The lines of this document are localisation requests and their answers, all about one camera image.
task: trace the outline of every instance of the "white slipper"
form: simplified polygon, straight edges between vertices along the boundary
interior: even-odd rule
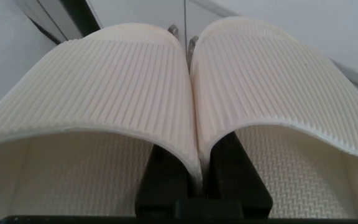
[[[193,111],[167,31],[122,24],[60,44],[0,101],[0,218],[134,215],[149,142],[201,187]]]
[[[191,79],[205,169],[213,145],[240,129],[272,194],[271,217],[358,214],[358,181],[350,185],[341,153],[358,157],[358,91],[328,58],[273,26],[234,17],[202,33]]]

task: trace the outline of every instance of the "white wall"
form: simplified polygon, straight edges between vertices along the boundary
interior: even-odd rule
[[[87,0],[100,27],[127,22],[152,24],[164,29],[175,24],[185,46],[184,0]]]
[[[0,99],[55,46],[13,2],[0,0]]]
[[[198,0],[274,24],[358,72],[358,0]]]

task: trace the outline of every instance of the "wall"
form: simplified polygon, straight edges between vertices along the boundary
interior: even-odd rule
[[[0,99],[55,46],[13,2],[0,0]]]
[[[220,16],[250,16],[358,72],[358,0],[199,0]]]

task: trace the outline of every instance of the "ribbed texture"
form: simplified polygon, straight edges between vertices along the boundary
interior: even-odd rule
[[[230,32],[231,34],[246,34],[273,39],[287,39],[297,42],[297,40],[294,39],[290,34],[287,34],[280,28],[275,27],[267,22],[253,19],[250,17],[234,16],[226,17],[210,24],[201,33],[201,38],[198,40],[197,44],[202,43],[204,37],[208,37],[216,33],[222,34],[224,32]]]
[[[255,124],[291,126],[358,156],[358,91],[309,47],[219,33],[196,49],[191,76],[205,164],[219,138]]]
[[[126,134],[169,150],[200,184],[194,126],[184,53],[167,44],[66,42],[0,102],[0,142],[84,129]]]

